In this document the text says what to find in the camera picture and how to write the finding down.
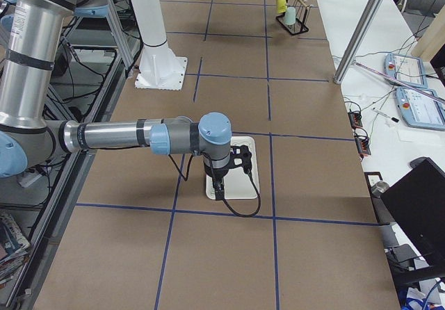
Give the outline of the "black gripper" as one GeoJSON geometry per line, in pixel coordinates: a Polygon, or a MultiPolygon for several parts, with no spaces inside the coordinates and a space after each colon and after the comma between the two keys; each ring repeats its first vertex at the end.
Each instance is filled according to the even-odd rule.
{"type": "Polygon", "coordinates": [[[225,166],[223,168],[211,168],[204,164],[204,171],[207,176],[211,177],[212,186],[214,189],[216,199],[225,198],[225,186],[223,178],[227,175],[230,168],[225,166]]]}

